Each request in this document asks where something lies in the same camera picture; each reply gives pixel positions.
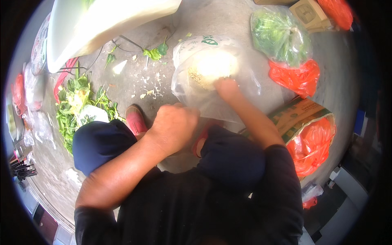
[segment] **black shirt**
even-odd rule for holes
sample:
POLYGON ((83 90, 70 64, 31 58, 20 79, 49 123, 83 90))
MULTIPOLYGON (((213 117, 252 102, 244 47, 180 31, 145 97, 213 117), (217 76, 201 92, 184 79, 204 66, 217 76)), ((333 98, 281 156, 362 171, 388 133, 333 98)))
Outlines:
POLYGON ((76 243, 297 244, 302 235, 301 187, 287 149, 265 150, 263 178, 249 193, 230 190, 197 168, 162 172, 139 183, 113 212, 75 210, 76 243))

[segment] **hand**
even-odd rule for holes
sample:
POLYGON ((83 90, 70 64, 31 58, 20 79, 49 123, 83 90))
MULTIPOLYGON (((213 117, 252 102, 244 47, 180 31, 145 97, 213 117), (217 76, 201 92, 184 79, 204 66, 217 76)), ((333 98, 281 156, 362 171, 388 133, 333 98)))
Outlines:
POLYGON ((150 137, 169 156, 181 150, 192 138, 198 124, 200 111, 183 107, 181 103, 163 105, 144 137, 150 137))
POLYGON ((242 96, 238 83, 231 78, 220 78, 214 86, 218 95, 229 105, 231 105, 239 96, 242 96))

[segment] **red shoe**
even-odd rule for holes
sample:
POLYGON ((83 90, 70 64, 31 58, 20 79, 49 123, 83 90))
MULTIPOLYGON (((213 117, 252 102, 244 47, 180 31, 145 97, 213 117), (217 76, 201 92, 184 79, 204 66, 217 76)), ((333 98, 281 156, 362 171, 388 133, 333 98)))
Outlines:
POLYGON ((192 152, 193 152, 193 154, 194 154, 196 157, 201 158, 201 157, 198 156, 197 153, 196 153, 197 144, 199 143, 199 141, 200 141, 201 139, 207 139, 207 138, 208 138, 208 130, 210 129, 210 127, 212 127, 212 126, 214 126, 214 125, 218 125, 219 127, 223 127, 223 122, 222 122, 222 121, 219 121, 219 120, 217 120, 217 119, 210 119, 210 120, 206 123, 206 125, 205 125, 204 128, 203 128, 203 130, 201 131, 200 136, 196 139, 194 145, 192 146, 192 152))
POLYGON ((128 128, 132 131, 133 135, 139 135, 142 132, 147 132, 147 126, 144 123, 142 112, 136 105, 131 105, 125 112, 125 119, 128 128))

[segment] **navy blue pants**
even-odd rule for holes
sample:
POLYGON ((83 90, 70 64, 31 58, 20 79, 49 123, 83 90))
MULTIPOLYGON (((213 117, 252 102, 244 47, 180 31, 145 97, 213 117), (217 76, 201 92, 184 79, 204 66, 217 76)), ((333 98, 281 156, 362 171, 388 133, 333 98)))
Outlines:
MULTIPOLYGON (((252 189, 264 174, 263 150, 242 135, 217 125, 212 126, 208 134, 197 168, 230 188, 252 189)), ((76 131, 73 138, 75 168, 88 176, 134 143, 135 136, 119 120, 86 124, 76 131)), ((154 167, 145 178, 157 172, 160 170, 154 167)))

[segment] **red plastic bag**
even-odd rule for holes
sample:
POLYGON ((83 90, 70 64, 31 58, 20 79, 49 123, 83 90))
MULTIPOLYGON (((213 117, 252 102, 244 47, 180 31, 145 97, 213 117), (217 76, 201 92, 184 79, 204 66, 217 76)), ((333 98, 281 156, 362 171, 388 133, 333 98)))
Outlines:
POLYGON ((321 8, 336 21, 343 30, 350 30, 352 11, 345 0, 318 0, 321 8))
POLYGON ((282 85, 302 98, 312 97, 316 92, 317 80, 320 77, 320 68, 316 61, 309 60, 299 69, 285 69, 272 61, 269 76, 277 84, 282 85))
POLYGON ((23 83, 23 75, 18 74, 16 77, 15 84, 11 84, 11 92, 12 92, 12 104, 14 105, 16 114, 21 116, 26 110, 27 107, 24 104, 25 94, 24 94, 24 83, 23 83))
POLYGON ((306 126, 287 144, 299 177, 312 174, 328 158, 335 131, 336 126, 324 117, 306 126))
POLYGON ((310 207, 313 207, 316 204, 317 204, 317 198, 316 197, 312 197, 310 200, 302 203, 302 207, 305 208, 305 209, 309 209, 310 207))

